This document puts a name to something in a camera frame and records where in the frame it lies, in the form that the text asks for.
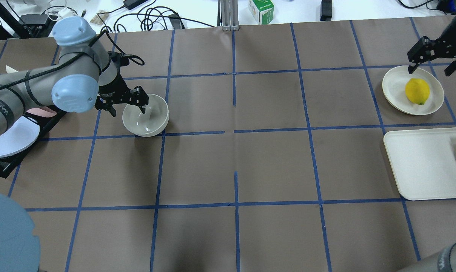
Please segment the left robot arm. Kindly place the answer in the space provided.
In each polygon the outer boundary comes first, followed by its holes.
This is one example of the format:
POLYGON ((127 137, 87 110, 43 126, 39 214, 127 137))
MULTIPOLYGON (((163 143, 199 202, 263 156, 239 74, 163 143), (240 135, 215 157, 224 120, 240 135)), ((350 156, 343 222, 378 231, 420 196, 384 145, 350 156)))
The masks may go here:
MULTIPOLYGON (((28 110, 54 105, 65 112, 96 108, 116 115, 114 104, 130 104, 142 113, 149 97, 130 89, 120 75, 121 54, 107 51, 82 17, 61 19, 52 28, 60 47, 57 65, 0 74, 0 137, 28 110)), ((0 194, 0 272, 36 272, 40 241, 33 221, 14 200, 0 194)))

